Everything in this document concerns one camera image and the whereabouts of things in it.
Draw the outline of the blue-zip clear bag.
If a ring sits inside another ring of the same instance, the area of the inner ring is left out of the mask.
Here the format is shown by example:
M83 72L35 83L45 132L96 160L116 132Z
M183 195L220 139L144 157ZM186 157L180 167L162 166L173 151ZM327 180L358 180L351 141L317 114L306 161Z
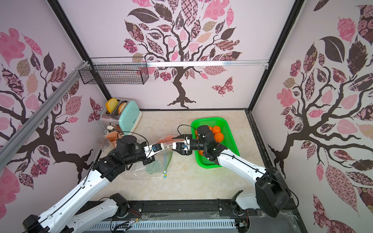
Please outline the blue-zip clear bag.
M155 159L150 164L143 165L142 162L128 166L123 176L127 180L152 180L162 179L165 175L167 160L165 158Z

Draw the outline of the orange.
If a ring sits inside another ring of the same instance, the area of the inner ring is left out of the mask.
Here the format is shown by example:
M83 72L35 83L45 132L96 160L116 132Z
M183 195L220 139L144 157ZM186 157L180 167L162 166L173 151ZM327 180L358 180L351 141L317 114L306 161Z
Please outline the orange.
M217 133L220 133L221 132L221 128L219 126L214 126L212 127L212 132L213 134L217 134Z
M217 143L222 143L224 141L224 135L221 132L214 134L214 139Z

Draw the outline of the green-zip bag of oranges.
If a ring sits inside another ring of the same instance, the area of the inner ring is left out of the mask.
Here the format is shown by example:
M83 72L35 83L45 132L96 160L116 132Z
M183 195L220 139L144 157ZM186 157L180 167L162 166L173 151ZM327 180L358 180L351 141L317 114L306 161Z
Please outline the green-zip bag of oranges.
M146 179L163 179L167 177L167 170L173 157L173 151L166 149L156 154L155 161L145 166Z

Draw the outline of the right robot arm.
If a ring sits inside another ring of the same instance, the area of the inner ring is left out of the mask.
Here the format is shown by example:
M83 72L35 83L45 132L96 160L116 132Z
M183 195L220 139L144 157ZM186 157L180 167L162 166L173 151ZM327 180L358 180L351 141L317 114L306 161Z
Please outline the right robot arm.
M182 141L173 143L173 151L180 155L201 151L208 161L233 171L254 186L254 194L240 192L233 198L240 209L260 209L271 217L277 217L285 209L291 198L291 191L278 169L261 167L238 156L221 144L207 125L197 128L197 136L180 137Z

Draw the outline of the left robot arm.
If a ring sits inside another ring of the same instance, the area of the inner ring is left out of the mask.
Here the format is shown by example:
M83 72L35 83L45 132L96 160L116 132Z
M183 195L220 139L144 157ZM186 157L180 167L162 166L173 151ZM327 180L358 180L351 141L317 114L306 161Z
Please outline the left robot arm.
M116 148L99 159L88 175L64 198L40 215L23 221L27 233L82 233L92 225L112 216L124 217L129 204L121 194L113 194L103 203L79 214L78 211L101 189L127 171L132 164L149 164L165 149L162 143L138 143L133 135L117 140Z

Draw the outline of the pink ceramic mug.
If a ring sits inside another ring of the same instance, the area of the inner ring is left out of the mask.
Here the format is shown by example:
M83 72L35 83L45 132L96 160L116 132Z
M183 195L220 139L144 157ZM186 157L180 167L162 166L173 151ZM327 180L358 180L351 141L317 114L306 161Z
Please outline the pink ceramic mug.
M110 142L115 142L116 140L122 138L122 135L119 132L110 132L106 135L106 139L108 139Z

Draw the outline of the mint green toaster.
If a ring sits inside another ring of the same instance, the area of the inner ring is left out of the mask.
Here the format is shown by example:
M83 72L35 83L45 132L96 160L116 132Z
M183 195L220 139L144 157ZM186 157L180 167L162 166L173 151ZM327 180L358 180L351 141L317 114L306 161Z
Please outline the mint green toaster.
M130 135L138 126L142 112L134 100L115 98L119 101L112 113L105 108L101 113L100 121L105 130Z

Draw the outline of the clear glass cup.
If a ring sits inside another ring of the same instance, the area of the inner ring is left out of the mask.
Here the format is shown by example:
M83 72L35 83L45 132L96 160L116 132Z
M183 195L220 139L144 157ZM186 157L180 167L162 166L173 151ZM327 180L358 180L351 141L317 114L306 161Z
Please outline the clear glass cup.
M101 150L104 150L111 145L111 142L107 138L101 138L98 140L98 145Z

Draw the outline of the yellow toast slice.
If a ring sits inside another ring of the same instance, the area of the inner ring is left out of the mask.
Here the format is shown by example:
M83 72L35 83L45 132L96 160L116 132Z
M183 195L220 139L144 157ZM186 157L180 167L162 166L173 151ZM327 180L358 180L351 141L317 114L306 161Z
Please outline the yellow toast slice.
M108 113L112 113L117 107L119 101L115 98L111 98L106 102L106 109Z

